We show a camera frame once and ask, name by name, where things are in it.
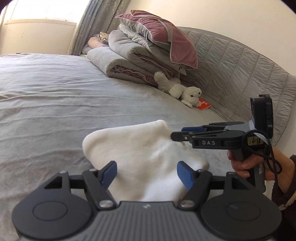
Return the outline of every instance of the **white fabric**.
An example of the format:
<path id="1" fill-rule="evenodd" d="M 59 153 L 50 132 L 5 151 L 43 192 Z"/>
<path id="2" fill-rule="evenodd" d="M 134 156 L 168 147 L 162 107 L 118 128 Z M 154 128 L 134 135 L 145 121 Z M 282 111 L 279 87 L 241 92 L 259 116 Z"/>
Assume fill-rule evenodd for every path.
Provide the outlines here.
<path id="1" fill-rule="evenodd" d="M 108 128 L 89 134 L 83 152 L 97 169 L 116 161 L 118 173 L 109 187 L 119 201 L 178 201 L 185 192 L 177 163 L 208 169 L 209 163 L 182 142 L 174 142 L 163 120 Z"/>

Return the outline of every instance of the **stuffed animal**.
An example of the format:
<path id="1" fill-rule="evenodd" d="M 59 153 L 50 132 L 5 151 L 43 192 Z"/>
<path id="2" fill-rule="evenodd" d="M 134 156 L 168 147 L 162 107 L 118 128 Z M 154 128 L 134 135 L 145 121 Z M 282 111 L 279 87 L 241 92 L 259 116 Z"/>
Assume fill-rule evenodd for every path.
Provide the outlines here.
<path id="1" fill-rule="evenodd" d="M 199 100 L 199 97 L 202 93 L 202 91 L 197 87 L 185 87 L 181 84 L 179 84 L 176 80 L 168 80 L 164 73 L 162 72 L 156 72 L 154 74 L 154 80 L 158 84 L 158 88 L 161 91 L 166 92 L 167 94 L 170 94 L 172 97 L 179 99 L 181 98 L 181 102 L 192 108 L 200 107 L 201 102 Z"/>

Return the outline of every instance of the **gray curtain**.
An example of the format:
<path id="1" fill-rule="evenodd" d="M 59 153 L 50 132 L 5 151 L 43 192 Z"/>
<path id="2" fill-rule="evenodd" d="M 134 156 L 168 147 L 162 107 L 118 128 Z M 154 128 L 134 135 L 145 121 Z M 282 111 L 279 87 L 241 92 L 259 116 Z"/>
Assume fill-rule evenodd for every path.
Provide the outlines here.
<path id="1" fill-rule="evenodd" d="M 129 2 L 130 0 L 90 0 L 78 30 L 72 55 L 80 55 L 84 45 L 94 34 L 109 34 L 117 29 L 119 21 L 114 17 L 124 13 Z"/>

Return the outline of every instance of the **beige wall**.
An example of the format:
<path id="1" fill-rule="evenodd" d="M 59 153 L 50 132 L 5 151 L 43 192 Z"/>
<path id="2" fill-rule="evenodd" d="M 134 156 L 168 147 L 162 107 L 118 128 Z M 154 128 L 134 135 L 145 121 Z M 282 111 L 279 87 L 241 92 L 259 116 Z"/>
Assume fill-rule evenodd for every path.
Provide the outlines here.
<path id="1" fill-rule="evenodd" d="M 296 14 L 280 0 L 132 0 L 130 9 L 233 38 L 296 75 Z"/>
<path id="2" fill-rule="evenodd" d="M 0 31 L 0 54 L 67 54 L 76 23 L 25 19 L 4 22 Z"/>

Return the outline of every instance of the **human hand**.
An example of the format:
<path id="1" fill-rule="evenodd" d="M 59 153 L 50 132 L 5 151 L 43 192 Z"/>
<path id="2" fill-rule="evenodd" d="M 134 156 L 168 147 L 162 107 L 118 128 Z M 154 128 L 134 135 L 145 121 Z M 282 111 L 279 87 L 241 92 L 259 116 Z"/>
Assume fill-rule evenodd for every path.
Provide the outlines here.
<path id="1" fill-rule="evenodd" d="M 292 182 L 295 172 L 295 164 L 294 162 L 286 157 L 280 150 L 273 148 L 274 158 L 282 165 L 282 172 L 277 175 L 278 177 L 278 185 L 283 193 L 288 191 L 288 188 Z M 243 162 L 235 160 L 232 152 L 228 150 L 227 157 L 231 161 L 232 168 L 235 172 L 243 178 L 248 178 L 250 173 L 247 171 L 258 165 L 259 163 L 264 163 L 265 169 L 265 180 L 274 180 L 274 173 L 268 168 L 266 161 L 263 160 L 263 157 L 252 154 Z"/>

